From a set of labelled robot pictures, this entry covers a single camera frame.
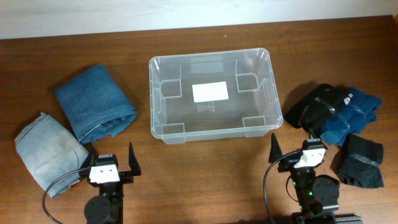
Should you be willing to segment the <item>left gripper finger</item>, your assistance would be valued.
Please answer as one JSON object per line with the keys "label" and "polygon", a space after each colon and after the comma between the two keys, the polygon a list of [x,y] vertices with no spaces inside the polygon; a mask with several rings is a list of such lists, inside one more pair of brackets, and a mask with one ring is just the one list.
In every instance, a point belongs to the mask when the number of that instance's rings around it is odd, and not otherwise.
{"label": "left gripper finger", "polygon": [[93,166],[96,163],[97,158],[98,158],[98,152],[95,148],[92,147],[91,150],[89,151],[86,159],[82,163],[81,167],[88,168],[88,167]]}
{"label": "left gripper finger", "polygon": [[134,153],[134,148],[132,142],[129,143],[129,166],[133,176],[141,175],[141,167],[137,161],[136,155]]}

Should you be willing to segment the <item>black garment with tape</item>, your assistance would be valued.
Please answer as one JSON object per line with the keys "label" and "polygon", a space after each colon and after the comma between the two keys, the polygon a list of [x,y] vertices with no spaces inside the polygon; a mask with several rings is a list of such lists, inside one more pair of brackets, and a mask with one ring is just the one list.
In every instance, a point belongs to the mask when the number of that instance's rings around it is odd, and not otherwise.
{"label": "black garment with tape", "polygon": [[293,105],[284,119],[296,129],[316,130],[348,105],[350,94],[347,88],[321,84]]}

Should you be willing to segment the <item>small black garment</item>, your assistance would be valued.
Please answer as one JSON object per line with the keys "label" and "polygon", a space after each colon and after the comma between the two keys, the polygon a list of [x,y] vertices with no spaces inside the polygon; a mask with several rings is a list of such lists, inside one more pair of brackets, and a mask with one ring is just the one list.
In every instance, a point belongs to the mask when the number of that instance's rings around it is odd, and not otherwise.
{"label": "small black garment", "polygon": [[382,144],[349,134],[342,150],[343,157],[336,171],[342,183],[365,189],[384,187],[380,170],[384,159]]}

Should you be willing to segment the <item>navy blue garment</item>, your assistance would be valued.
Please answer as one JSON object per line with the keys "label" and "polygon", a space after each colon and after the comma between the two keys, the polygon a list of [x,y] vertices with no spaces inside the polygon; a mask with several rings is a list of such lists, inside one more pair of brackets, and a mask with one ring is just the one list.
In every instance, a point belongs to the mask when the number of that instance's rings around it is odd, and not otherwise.
{"label": "navy blue garment", "polygon": [[342,146],[348,134],[360,134],[369,123],[375,122],[382,99],[351,87],[345,102],[346,106],[319,129],[320,138],[330,146]]}

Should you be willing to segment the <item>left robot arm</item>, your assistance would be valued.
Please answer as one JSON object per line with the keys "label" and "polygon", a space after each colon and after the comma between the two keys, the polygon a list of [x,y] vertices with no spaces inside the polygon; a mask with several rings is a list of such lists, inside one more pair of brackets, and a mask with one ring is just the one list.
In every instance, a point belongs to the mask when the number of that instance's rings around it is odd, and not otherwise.
{"label": "left robot arm", "polygon": [[141,175],[141,167],[136,159],[133,145],[129,145],[127,171],[118,170],[118,159],[114,154],[99,155],[92,149],[79,172],[88,183],[99,190],[85,205],[84,216],[87,224],[123,223],[123,186],[132,184],[135,176]]}

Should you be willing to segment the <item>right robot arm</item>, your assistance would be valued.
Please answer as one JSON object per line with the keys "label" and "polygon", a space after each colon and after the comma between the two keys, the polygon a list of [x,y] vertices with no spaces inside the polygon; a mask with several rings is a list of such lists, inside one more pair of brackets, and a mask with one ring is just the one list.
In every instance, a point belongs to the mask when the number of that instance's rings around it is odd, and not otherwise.
{"label": "right robot arm", "polygon": [[315,168],[324,161],[327,147],[322,140],[310,138],[302,147],[283,154],[275,134],[271,134],[271,149],[267,168],[263,178],[264,203],[269,221],[275,223],[267,199],[267,177],[274,166],[279,173],[288,172],[292,180],[300,211],[291,214],[292,223],[362,223],[357,215],[335,215],[339,209],[340,183],[329,175],[316,175]]}

